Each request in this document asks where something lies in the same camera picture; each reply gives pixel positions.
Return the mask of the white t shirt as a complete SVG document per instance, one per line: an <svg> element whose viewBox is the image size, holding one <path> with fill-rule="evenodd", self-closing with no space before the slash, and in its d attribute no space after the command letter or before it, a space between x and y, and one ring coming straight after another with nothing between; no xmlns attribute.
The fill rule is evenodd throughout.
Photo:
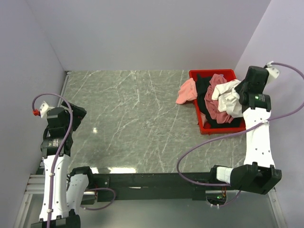
<svg viewBox="0 0 304 228"><path fill-rule="evenodd" d="M236 86L240 83L241 81L234 79L215 86L211 98L218 102L219 112L226 112L233 118L243 117L242 105L239 102L239 94L235 90Z"/></svg>

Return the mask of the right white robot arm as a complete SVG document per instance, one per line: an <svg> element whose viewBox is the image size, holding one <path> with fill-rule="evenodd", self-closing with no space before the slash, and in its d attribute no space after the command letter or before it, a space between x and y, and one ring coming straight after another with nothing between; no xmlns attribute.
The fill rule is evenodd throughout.
<svg viewBox="0 0 304 228"><path fill-rule="evenodd" d="M236 86L247 129L246 156L244 164L236 168L214 166L215 174L208 179L211 188L218 190L226 183L236 190L265 195L281 180L282 172L275 168L270 148L271 99L263 93L267 83L278 76L272 66L250 66Z"/></svg>

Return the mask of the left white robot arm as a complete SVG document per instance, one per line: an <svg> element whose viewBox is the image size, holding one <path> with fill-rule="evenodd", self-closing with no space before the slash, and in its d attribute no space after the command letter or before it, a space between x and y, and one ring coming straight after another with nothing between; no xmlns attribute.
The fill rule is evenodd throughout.
<svg viewBox="0 0 304 228"><path fill-rule="evenodd" d="M86 110L72 103L60 107L43 103L34 111L47 120L40 149L44 163L44 198L39 221L33 228L79 228L78 214L85 191L91 190L95 179L90 167L68 172L73 144L72 133L86 115Z"/></svg>

